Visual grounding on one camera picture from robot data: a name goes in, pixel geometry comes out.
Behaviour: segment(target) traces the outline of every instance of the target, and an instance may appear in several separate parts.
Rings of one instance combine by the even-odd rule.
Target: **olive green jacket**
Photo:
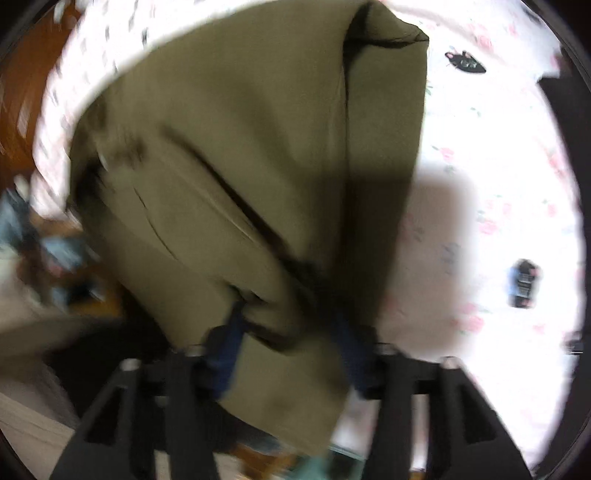
[[[428,38],[375,1],[278,0],[169,42],[80,120],[71,201],[122,284],[176,346],[224,323],[233,284],[265,306],[222,404],[308,453],[348,391],[269,239],[331,276],[372,323],[417,155]]]

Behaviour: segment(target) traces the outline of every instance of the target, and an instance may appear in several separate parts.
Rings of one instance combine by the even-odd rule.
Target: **black object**
[[[509,304],[518,309],[532,308],[539,277],[540,268],[537,265],[529,260],[519,260],[511,269]]]
[[[486,73],[484,65],[464,50],[461,54],[448,51],[445,56],[455,68],[466,73]]]
[[[323,285],[318,276],[309,278],[310,285]],[[409,359],[390,345],[370,345],[344,320],[327,290],[317,296],[352,384],[364,397],[382,400],[363,480],[408,478],[414,394],[430,399],[428,478],[531,479],[496,413],[457,360],[432,364]],[[203,346],[172,352],[148,367],[124,361],[88,409],[51,480],[152,480],[158,446],[170,457],[173,480],[219,479],[206,440],[204,405],[229,388],[249,304],[240,294],[228,322],[213,329]],[[156,412],[158,401],[163,417]]]

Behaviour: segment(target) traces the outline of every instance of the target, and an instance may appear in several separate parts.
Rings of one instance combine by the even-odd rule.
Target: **white cloth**
[[[73,126],[108,82],[168,39],[254,3],[89,5],[48,78],[34,144],[35,209],[61,212]],[[578,328],[585,297],[577,187],[536,85],[557,73],[560,45],[518,0],[385,3],[422,28],[430,46],[421,149],[380,334],[418,358],[462,358],[533,466],[561,415],[572,371],[563,339]],[[451,65],[446,53],[464,50],[486,73]],[[509,272],[520,259],[541,270],[530,309],[509,305]],[[335,440],[364,452],[371,414],[355,411]],[[424,428],[415,466],[424,463]]]

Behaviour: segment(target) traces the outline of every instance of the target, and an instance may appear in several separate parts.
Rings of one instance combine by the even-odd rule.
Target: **pink floral pattern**
[[[480,224],[479,230],[485,235],[492,235],[498,230],[498,227],[494,221],[485,220]]]

